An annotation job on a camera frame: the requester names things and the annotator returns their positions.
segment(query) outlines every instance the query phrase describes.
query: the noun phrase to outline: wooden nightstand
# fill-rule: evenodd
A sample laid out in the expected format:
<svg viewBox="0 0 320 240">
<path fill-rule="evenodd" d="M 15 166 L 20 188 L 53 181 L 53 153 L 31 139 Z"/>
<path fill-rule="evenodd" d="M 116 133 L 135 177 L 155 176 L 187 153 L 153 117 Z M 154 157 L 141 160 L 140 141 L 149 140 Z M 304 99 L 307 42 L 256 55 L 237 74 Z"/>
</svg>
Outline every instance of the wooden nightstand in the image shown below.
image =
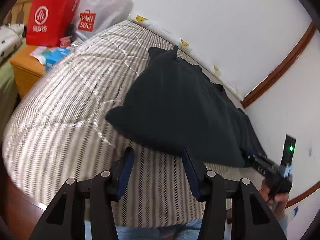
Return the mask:
<svg viewBox="0 0 320 240">
<path fill-rule="evenodd" d="M 27 45 L 9 60 L 13 67 L 14 79 L 21 99 L 46 73 L 44 66 L 36 58 L 29 55 L 36 48 L 37 46 Z"/>
</svg>

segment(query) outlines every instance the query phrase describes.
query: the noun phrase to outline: blue package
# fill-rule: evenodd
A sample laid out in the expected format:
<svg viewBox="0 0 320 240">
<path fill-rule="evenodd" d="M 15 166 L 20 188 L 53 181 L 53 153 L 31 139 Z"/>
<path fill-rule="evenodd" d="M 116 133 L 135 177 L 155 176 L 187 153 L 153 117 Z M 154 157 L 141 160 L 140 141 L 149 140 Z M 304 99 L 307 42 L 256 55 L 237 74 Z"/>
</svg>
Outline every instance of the blue package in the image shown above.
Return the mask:
<svg viewBox="0 0 320 240">
<path fill-rule="evenodd" d="M 65 55 L 70 53 L 70 49 L 65 48 L 57 48 L 50 55 L 48 55 L 45 59 L 44 69 L 48 72 L 54 64 L 59 62 Z"/>
</svg>

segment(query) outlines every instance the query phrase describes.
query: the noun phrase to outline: striped bedsheet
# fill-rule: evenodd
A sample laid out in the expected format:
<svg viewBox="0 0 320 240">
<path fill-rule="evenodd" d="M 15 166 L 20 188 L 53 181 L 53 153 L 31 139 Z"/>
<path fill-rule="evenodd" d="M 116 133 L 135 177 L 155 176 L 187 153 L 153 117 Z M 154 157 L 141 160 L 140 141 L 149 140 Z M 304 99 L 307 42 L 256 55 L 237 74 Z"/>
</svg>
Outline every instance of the striped bedsheet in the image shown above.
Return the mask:
<svg viewBox="0 0 320 240">
<path fill-rule="evenodd" d="M 105 120 L 146 68 L 152 46 L 173 47 L 133 22 L 121 22 L 87 40 L 33 87 L 3 141 L 4 162 L 18 188 L 48 205 L 67 178 L 92 178 L 131 146 L 134 167 L 123 198 L 113 203 L 115 223 L 163 227 L 202 218 L 204 203 L 192 196 L 181 158 L 139 145 Z M 178 56 L 195 63 L 182 51 Z M 241 178 L 239 169 L 207 167 Z"/>
</svg>

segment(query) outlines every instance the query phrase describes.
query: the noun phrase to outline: black fabric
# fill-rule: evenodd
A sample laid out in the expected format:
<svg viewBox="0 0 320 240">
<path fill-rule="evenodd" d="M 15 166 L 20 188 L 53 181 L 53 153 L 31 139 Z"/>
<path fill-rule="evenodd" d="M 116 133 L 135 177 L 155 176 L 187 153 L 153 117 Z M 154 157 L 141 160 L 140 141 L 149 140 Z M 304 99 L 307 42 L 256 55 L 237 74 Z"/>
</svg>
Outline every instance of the black fabric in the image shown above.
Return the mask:
<svg viewBox="0 0 320 240">
<path fill-rule="evenodd" d="M 178 58 L 177 49 L 149 49 L 148 67 L 107 121 L 140 144 L 172 155 L 188 147 L 204 162 L 243 167 L 240 148 L 265 155 L 249 118 L 223 86 Z"/>
</svg>

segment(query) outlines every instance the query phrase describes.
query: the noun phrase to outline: white plastic bag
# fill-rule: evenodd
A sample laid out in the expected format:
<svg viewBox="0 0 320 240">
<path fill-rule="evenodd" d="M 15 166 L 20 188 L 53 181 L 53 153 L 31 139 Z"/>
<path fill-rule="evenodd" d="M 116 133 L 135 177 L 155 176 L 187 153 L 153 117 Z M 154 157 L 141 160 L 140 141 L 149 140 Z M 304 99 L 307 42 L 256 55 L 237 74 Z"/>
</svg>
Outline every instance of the white plastic bag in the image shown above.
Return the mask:
<svg viewBox="0 0 320 240">
<path fill-rule="evenodd" d="M 130 0 L 80 0 L 73 17 L 74 30 L 86 40 L 128 17 Z"/>
</svg>

